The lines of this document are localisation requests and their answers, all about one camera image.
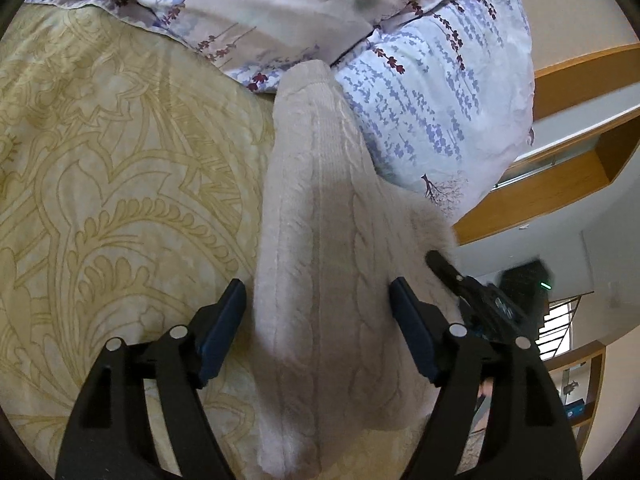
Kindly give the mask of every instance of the knit pillow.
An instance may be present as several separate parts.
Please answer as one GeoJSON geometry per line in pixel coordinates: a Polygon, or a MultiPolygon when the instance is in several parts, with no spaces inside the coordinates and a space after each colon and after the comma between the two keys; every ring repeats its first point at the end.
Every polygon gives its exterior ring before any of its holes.
{"type": "Polygon", "coordinates": [[[274,124],[254,298],[258,460],[276,478],[304,479],[365,428],[403,428],[432,410],[437,390],[415,368],[388,285],[406,277],[459,321],[424,263],[454,243],[433,204],[376,175],[323,62],[286,73],[274,124]]]}

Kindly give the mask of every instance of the red flower pattern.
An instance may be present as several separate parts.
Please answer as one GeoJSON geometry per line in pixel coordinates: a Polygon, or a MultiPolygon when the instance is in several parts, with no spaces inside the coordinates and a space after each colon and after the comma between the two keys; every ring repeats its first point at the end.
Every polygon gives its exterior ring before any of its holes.
{"type": "Polygon", "coordinates": [[[209,36],[208,39],[201,41],[198,44],[198,52],[202,52],[205,48],[209,48],[209,45],[216,41],[216,39],[217,38],[215,36],[209,36]]]}
{"type": "Polygon", "coordinates": [[[252,81],[254,83],[266,83],[268,81],[269,77],[265,76],[263,73],[258,72],[256,75],[254,75],[252,77],[252,81]]]}
{"type": "Polygon", "coordinates": [[[465,13],[465,9],[456,0],[452,0],[451,3],[453,4],[454,7],[456,7],[456,10],[460,14],[464,14],[465,13]]]}
{"type": "Polygon", "coordinates": [[[185,7],[184,4],[174,5],[171,9],[169,9],[166,16],[162,18],[162,22],[165,25],[169,25],[169,23],[171,23],[172,21],[177,20],[178,16],[180,16],[181,10],[183,10],[184,7],[185,7]]]}
{"type": "Polygon", "coordinates": [[[495,12],[495,7],[493,4],[489,3],[487,0],[475,0],[476,2],[483,4],[486,10],[489,12],[489,16],[492,17],[493,20],[497,19],[497,13],[495,12]]]}
{"type": "Polygon", "coordinates": [[[438,20],[447,31],[447,40],[449,41],[453,51],[456,53],[456,61],[460,64],[461,70],[466,70],[464,60],[462,59],[462,54],[460,54],[460,48],[464,45],[462,40],[460,39],[460,34],[458,31],[454,30],[449,23],[449,20],[445,20],[441,15],[434,14],[433,15],[436,20],[438,20]]]}
{"type": "Polygon", "coordinates": [[[424,16],[424,11],[422,10],[422,7],[415,0],[411,1],[411,8],[414,10],[415,15],[418,16],[419,18],[424,16]]]}
{"type": "Polygon", "coordinates": [[[398,60],[393,56],[391,57],[387,56],[385,54],[385,51],[382,50],[381,48],[374,48],[373,53],[376,54],[378,57],[386,58],[386,64],[388,64],[391,68],[395,68],[396,72],[398,72],[399,74],[403,74],[405,72],[404,66],[398,65],[398,60]]]}

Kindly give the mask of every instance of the white wall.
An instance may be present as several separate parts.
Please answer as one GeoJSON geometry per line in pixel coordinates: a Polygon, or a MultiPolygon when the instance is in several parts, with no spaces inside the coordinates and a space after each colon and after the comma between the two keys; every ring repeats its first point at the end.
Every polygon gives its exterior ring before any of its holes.
{"type": "Polygon", "coordinates": [[[638,38],[615,0],[522,0],[536,69],[638,38]]]}
{"type": "Polygon", "coordinates": [[[591,374],[591,362],[581,366],[576,370],[569,372],[569,382],[575,381],[578,383],[575,390],[567,395],[566,403],[569,404],[575,400],[583,399],[587,400],[587,391],[589,390],[589,376],[591,374]]]}
{"type": "Polygon", "coordinates": [[[584,231],[595,294],[583,299],[575,315],[577,345],[640,322],[639,229],[640,180],[637,180],[584,231]]]}
{"type": "MultiPolygon", "coordinates": [[[[485,258],[483,263],[486,265],[489,260],[495,260],[501,269],[508,269],[526,263],[534,257],[540,257],[554,276],[554,288],[549,295],[551,301],[564,300],[592,290],[591,273],[580,233],[571,236],[562,232],[559,235],[549,234],[541,240],[539,233],[529,230],[513,230],[509,237],[513,242],[506,243],[506,239],[503,239],[502,245],[496,247],[491,257],[485,258]]],[[[463,254],[466,253],[465,247],[460,249],[463,254]]],[[[466,262],[461,269],[465,267],[468,269],[466,262]]],[[[489,272],[475,277],[481,283],[492,282],[497,285],[500,272],[489,272]]]]}
{"type": "Polygon", "coordinates": [[[600,402],[582,452],[585,478],[609,455],[640,406],[639,355],[640,327],[607,346],[600,402]]]}

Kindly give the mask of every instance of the black device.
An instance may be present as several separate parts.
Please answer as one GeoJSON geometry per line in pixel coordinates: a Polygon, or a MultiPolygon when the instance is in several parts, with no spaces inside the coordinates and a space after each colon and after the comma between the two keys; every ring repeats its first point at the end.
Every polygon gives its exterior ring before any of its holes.
{"type": "Polygon", "coordinates": [[[493,283],[480,285],[476,280],[473,280],[476,285],[471,286],[469,280],[472,278],[465,278],[463,283],[466,286],[461,286],[462,282],[456,281],[460,274],[437,251],[430,251],[426,262],[442,283],[460,297],[460,313],[471,332],[486,338],[504,339],[509,332],[516,331],[531,341],[538,339],[543,319],[542,304],[546,299],[546,291],[540,287],[539,278],[544,275],[548,279],[549,274],[545,269],[544,274],[536,272],[532,276],[527,269],[530,266],[538,269],[541,262],[506,270],[499,286],[493,283]],[[500,322],[491,312],[500,313],[500,322]]]}
{"type": "Polygon", "coordinates": [[[540,260],[505,270],[500,276],[498,288],[517,304],[536,330],[545,325],[548,292],[553,285],[551,273],[540,260]]]}
{"type": "MultiPolygon", "coordinates": [[[[232,280],[220,300],[156,341],[109,339],[66,425],[56,480],[234,480],[197,389],[216,377],[246,307],[232,280]],[[149,425],[143,380],[155,379],[164,421],[183,476],[163,470],[149,425]]],[[[0,478],[50,480],[0,410],[0,478]]]]}
{"type": "Polygon", "coordinates": [[[530,338],[526,314],[494,285],[462,276],[437,251],[430,251],[426,262],[460,298],[465,324],[449,325],[436,306],[415,297],[404,278],[391,284],[391,308],[418,371],[441,387],[402,480],[581,479],[574,435],[530,338]],[[478,386],[488,377],[494,387],[479,463],[455,475],[478,386]]]}

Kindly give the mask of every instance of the paisley pattern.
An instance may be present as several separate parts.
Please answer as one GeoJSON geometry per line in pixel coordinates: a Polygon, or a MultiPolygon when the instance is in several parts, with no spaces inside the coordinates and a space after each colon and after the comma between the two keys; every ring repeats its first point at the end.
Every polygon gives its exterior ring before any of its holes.
{"type": "MultiPolygon", "coordinates": [[[[233,277],[252,290],[271,107],[101,9],[18,13],[0,43],[0,404],[50,473],[108,338],[156,338],[233,277]]],[[[247,325],[200,398],[234,473],[263,480],[247,325]]],[[[147,403],[177,474],[151,383],[147,403]]],[[[318,480],[399,478],[423,424],[362,433],[318,480]]]]}

